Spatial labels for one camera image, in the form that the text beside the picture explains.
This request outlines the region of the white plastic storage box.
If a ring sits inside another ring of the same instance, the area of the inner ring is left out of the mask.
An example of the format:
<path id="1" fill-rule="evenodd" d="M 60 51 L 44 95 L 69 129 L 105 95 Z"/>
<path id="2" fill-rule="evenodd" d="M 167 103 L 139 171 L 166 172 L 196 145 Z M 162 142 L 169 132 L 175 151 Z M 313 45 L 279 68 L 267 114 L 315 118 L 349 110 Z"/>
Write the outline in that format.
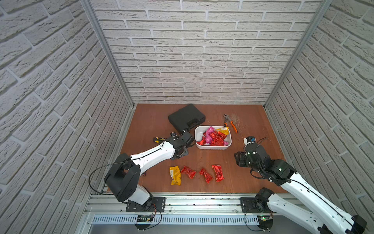
<path id="1" fill-rule="evenodd" d="M 195 129 L 195 140 L 196 142 L 199 142 L 202 140 L 202 137 L 205 137 L 205 132 L 210 126 L 199 126 Z M 220 128 L 223 126 L 213 126 L 214 129 Z M 211 134 L 213 138 L 213 142 L 211 145 L 197 145 L 199 149 L 204 149 L 204 150 L 226 150 L 231 144 L 232 144 L 232 139 L 231 139 L 231 132 L 229 132 L 229 135 L 224 135 L 222 133 L 219 133 L 215 131 L 214 133 Z"/>

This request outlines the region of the red tea bag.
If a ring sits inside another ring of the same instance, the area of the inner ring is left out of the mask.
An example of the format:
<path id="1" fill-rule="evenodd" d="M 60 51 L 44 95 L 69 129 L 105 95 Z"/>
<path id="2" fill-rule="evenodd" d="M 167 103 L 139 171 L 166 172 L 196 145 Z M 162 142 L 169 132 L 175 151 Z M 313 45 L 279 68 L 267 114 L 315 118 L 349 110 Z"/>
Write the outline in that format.
<path id="1" fill-rule="evenodd" d="M 201 168 L 199 174 L 204 177 L 205 182 L 207 184 L 209 184 L 213 180 L 213 176 L 210 173 L 208 173 L 204 167 Z"/>
<path id="2" fill-rule="evenodd" d="M 197 142 L 198 145 L 201 145 L 201 146 L 204 146 L 206 145 L 206 138 L 205 137 L 202 137 L 202 140 Z"/>
<path id="3" fill-rule="evenodd" d="M 212 165 L 212 168 L 215 172 L 215 181 L 216 182 L 220 182 L 220 181 L 225 179 L 224 175 L 223 175 L 223 170 L 222 170 L 221 165 L 215 164 L 215 165 Z"/>

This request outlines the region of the yellow tea bag packet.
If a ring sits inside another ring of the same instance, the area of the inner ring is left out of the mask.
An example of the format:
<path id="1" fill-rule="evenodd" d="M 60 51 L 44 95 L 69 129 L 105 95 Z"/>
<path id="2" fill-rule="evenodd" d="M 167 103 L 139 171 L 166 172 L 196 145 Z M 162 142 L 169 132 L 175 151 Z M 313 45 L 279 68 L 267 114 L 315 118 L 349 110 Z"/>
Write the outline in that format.
<path id="1" fill-rule="evenodd" d="M 171 185 L 181 185 L 181 172 L 179 166 L 169 168 L 169 174 L 172 179 Z"/>

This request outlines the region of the red tea bag packet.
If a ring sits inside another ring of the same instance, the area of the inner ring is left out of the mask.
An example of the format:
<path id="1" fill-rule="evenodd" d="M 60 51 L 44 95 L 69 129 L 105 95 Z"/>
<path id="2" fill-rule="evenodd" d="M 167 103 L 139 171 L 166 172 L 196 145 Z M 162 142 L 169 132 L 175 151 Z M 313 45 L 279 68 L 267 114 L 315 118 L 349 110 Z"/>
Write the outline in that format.
<path id="1" fill-rule="evenodd" d="M 181 174 L 187 175 L 190 179 L 193 179 L 196 176 L 196 173 L 197 172 L 195 170 L 191 169 L 188 166 L 183 166 L 181 170 Z"/>

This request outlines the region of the magenta tea bag packet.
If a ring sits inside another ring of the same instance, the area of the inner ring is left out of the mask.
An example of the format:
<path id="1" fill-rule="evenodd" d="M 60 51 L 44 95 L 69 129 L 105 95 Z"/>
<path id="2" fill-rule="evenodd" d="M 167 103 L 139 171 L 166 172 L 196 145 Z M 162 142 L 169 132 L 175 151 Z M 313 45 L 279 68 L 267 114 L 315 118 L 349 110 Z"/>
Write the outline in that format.
<path id="1" fill-rule="evenodd" d="M 215 129 L 211 126 L 207 129 L 205 132 L 205 138 L 206 138 L 206 145 L 211 145 L 213 142 L 213 138 L 211 136 L 212 133 L 215 132 Z"/>

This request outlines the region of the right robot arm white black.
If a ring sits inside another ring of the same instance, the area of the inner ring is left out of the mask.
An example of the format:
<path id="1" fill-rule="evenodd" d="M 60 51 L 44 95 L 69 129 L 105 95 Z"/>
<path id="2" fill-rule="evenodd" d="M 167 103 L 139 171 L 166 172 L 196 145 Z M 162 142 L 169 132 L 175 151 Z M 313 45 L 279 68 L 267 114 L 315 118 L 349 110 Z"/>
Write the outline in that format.
<path id="1" fill-rule="evenodd" d="M 257 179 L 268 180 L 291 193 L 307 208 L 284 200 L 268 188 L 262 188 L 254 198 L 241 198 L 242 211 L 274 212 L 294 221 L 314 234 L 362 234 L 367 222 L 333 204 L 312 187 L 294 167 L 284 160 L 272 160 L 263 146 L 249 136 L 244 139 L 244 151 L 234 155 L 240 167 L 259 173 Z"/>

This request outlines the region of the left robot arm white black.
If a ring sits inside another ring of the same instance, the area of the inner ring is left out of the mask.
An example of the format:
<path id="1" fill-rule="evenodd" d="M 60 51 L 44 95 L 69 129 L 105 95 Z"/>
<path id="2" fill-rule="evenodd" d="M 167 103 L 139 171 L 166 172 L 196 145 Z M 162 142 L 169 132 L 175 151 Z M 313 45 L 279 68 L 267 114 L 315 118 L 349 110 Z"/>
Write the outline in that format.
<path id="1" fill-rule="evenodd" d="M 189 132 L 172 136 L 145 152 L 128 156 L 123 153 L 117 157 L 104 177 L 119 202 L 131 201 L 142 206 L 150 206 L 152 195 L 139 185 L 139 178 L 153 166 L 165 161 L 179 159 L 188 154 L 188 148 L 195 143 Z"/>

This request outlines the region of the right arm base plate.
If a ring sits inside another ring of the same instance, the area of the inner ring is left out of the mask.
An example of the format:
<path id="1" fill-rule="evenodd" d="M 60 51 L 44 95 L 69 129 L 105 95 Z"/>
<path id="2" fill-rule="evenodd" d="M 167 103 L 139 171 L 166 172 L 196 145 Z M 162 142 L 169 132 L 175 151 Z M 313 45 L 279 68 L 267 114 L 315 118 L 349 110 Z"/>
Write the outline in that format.
<path id="1" fill-rule="evenodd" d="M 272 213 L 265 199 L 239 198 L 243 213 Z"/>

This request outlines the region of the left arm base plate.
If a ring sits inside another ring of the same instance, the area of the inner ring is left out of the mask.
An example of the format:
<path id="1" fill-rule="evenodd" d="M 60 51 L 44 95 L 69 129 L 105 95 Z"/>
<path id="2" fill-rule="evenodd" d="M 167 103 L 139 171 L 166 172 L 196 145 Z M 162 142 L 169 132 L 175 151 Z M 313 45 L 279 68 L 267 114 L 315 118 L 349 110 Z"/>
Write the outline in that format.
<path id="1" fill-rule="evenodd" d="M 150 197 L 145 204 L 141 205 L 134 201 L 127 202 L 126 212 L 142 213 L 142 212 L 161 212 L 165 210 L 166 197 Z"/>

